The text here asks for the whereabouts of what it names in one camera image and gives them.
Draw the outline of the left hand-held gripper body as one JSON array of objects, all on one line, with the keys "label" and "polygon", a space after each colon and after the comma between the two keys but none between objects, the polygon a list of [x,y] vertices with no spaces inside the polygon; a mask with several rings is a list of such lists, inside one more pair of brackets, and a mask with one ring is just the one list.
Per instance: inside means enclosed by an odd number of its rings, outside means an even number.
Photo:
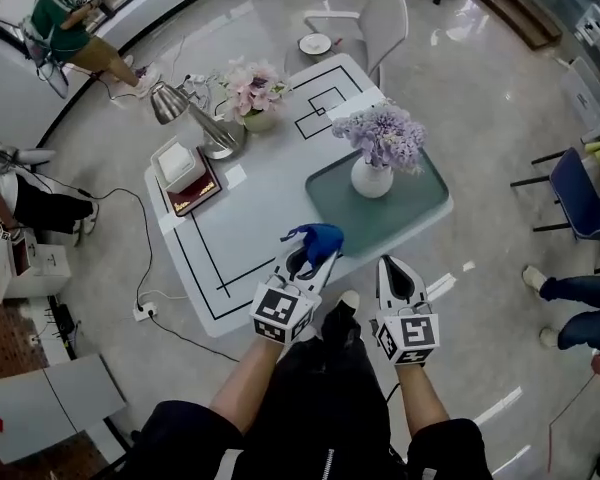
[{"label": "left hand-held gripper body", "polygon": [[313,268],[305,246],[292,246],[275,260],[273,272],[258,284],[250,307],[257,335],[290,345],[312,322],[322,303],[320,293],[306,290],[306,275]]}]

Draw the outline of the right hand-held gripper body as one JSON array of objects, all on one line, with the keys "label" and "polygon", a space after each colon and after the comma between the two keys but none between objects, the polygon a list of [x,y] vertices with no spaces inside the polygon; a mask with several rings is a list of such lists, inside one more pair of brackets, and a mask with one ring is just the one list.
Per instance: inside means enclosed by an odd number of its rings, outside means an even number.
[{"label": "right hand-held gripper body", "polygon": [[431,309],[423,279],[390,255],[380,257],[376,273],[378,345],[394,366],[423,365],[440,346],[438,315]]}]

